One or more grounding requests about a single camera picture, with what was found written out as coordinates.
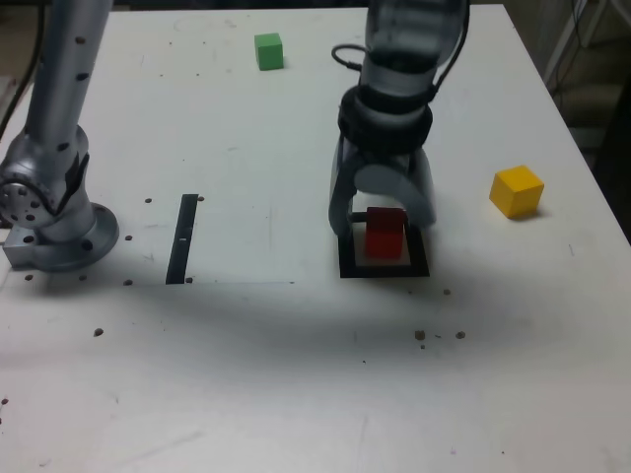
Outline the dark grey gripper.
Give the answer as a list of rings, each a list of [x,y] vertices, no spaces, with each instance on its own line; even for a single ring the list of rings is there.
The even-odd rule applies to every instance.
[[[360,163],[365,163],[358,170]],[[436,222],[434,184],[426,154],[384,154],[339,139],[333,158],[328,221],[338,237],[351,233],[352,199],[357,189],[396,202],[417,229]]]

